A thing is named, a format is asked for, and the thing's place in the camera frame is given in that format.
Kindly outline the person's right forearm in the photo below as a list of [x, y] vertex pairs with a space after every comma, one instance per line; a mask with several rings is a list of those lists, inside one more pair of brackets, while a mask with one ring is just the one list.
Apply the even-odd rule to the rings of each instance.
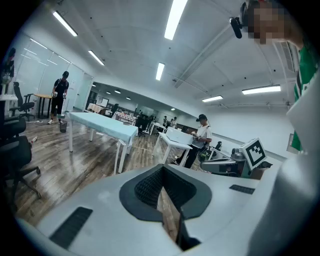
[[265, 170], [267, 170], [268, 168], [255, 168], [251, 175], [250, 175], [250, 179], [253, 179], [253, 180], [261, 180]]

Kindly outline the ceiling air vent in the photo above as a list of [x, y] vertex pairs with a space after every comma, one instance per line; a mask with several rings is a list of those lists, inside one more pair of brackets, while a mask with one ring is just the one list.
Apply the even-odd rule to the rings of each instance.
[[298, 52], [295, 46], [289, 42], [275, 42], [274, 43], [284, 68], [290, 72], [298, 71]]

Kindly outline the white desk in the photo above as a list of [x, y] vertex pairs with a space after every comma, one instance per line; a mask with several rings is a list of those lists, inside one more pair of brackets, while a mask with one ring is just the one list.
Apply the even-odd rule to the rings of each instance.
[[5, 115], [5, 104], [2, 102], [17, 100], [18, 97], [14, 94], [0, 94], [0, 119], [3, 119]]

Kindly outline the white table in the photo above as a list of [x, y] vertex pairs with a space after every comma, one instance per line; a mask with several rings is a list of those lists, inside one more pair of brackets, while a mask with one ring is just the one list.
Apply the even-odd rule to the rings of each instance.
[[177, 149], [183, 149], [183, 150], [186, 150], [186, 153], [184, 154], [179, 166], [183, 167], [185, 162], [186, 162], [186, 159], [187, 159], [187, 156], [188, 156], [188, 153], [189, 151], [192, 149], [189, 145], [187, 144], [182, 144], [182, 143], [179, 143], [179, 142], [175, 142], [175, 141], [172, 141], [170, 140], [167, 135], [163, 132], [159, 132], [158, 133], [158, 138], [156, 140], [156, 143], [155, 143], [155, 146], [154, 146], [154, 149], [153, 149], [153, 152], [152, 152], [152, 157], [155, 155], [156, 153], [156, 149], [158, 147], [158, 145], [160, 144], [160, 140], [163, 140], [166, 144], [167, 144], [167, 148], [166, 148], [166, 151], [165, 151], [165, 154], [164, 154], [164, 157], [162, 158], [161, 160], [161, 163], [162, 164], [165, 164], [166, 161], [167, 161], [167, 158], [169, 156], [169, 153], [171, 151], [172, 148], [177, 148]]

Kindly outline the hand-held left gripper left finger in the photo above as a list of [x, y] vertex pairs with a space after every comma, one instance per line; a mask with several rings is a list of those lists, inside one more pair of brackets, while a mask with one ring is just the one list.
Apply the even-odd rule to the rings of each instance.
[[119, 192], [128, 180], [146, 172], [138, 168], [99, 179], [50, 210], [36, 228], [46, 237], [78, 207], [92, 213], [68, 250], [80, 256], [177, 256], [182, 250], [161, 222], [142, 221], [122, 205]]

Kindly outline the checkered cloth table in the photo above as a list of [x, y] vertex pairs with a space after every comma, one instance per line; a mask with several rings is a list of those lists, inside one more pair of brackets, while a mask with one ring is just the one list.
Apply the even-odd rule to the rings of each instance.
[[137, 117], [130, 114], [126, 114], [124, 112], [116, 111], [113, 114], [112, 119], [123, 122], [123, 123], [129, 123], [130, 125], [135, 126]]
[[101, 114], [101, 113], [104, 114], [106, 112], [105, 107], [94, 104], [94, 103], [89, 103], [86, 110], [89, 112], [97, 113], [97, 114]]

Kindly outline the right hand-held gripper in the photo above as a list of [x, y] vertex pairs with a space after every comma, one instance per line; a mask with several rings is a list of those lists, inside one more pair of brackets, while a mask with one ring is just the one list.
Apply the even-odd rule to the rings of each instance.
[[252, 139], [238, 148], [233, 148], [233, 159], [213, 159], [201, 162], [201, 169], [215, 175], [236, 175], [250, 178], [255, 168], [269, 169], [273, 164], [267, 161], [264, 147], [259, 138]]

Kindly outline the round wooden table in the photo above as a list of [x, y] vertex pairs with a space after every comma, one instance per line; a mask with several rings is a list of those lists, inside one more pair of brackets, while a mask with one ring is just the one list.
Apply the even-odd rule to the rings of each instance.
[[37, 98], [36, 117], [38, 119], [48, 119], [51, 114], [52, 96], [47, 94], [34, 94]]

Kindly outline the long ceiling light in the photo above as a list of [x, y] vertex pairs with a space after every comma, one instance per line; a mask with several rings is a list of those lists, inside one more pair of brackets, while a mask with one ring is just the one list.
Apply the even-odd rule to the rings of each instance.
[[164, 32], [165, 39], [173, 40], [187, 2], [188, 0], [173, 0]]
[[60, 15], [58, 11], [54, 11], [52, 14], [73, 37], [78, 36], [78, 33], [69, 25], [69, 23]]
[[281, 91], [280, 85], [270, 85], [270, 86], [244, 89], [244, 90], [242, 90], [242, 93], [244, 95], [253, 95], [253, 94], [280, 92], [280, 91]]
[[202, 102], [207, 103], [207, 102], [218, 101], [218, 100], [222, 100], [222, 99], [223, 99], [223, 97], [221, 95], [217, 95], [214, 97], [205, 98], [202, 100]]
[[89, 50], [88, 53], [102, 66], [104, 66], [105, 64], [98, 58], [98, 56], [92, 51]]
[[155, 77], [155, 79], [156, 79], [157, 81], [160, 81], [160, 80], [161, 80], [161, 77], [162, 77], [164, 68], [165, 68], [165, 64], [159, 62], [159, 63], [158, 63], [158, 67], [157, 67], [157, 71], [156, 71], [156, 77]]

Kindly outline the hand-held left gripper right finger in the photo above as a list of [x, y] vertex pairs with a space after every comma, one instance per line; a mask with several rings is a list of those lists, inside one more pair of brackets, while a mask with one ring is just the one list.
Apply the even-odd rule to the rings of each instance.
[[179, 212], [177, 237], [163, 256], [248, 256], [252, 227], [239, 220], [258, 182], [164, 165], [165, 191]]

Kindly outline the light blue table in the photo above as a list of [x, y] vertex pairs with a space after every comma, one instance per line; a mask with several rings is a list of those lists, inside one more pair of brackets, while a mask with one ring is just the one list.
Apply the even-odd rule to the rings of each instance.
[[138, 135], [138, 128], [93, 112], [69, 112], [68, 117], [70, 120], [68, 130], [69, 151], [73, 152], [73, 123], [77, 122], [90, 128], [90, 141], [93, 140], [95, 131], [117, 139], [113, 173], [122, 173], [127, 152], [132, 148], [134, 137]]

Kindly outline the green printed shirt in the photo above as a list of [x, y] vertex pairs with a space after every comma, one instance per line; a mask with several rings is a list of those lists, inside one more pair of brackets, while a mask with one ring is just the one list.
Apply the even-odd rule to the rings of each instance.
[[316, 106], [320, 107], [320, 71], [319, 56], [314, 47], [306, 42], [299, 50], [299, 67], [293, 89], [294, 105], [288, 112], [289, 120], [294, 127], [291, 146], [299, 152], [320, 149], [320, 121]]

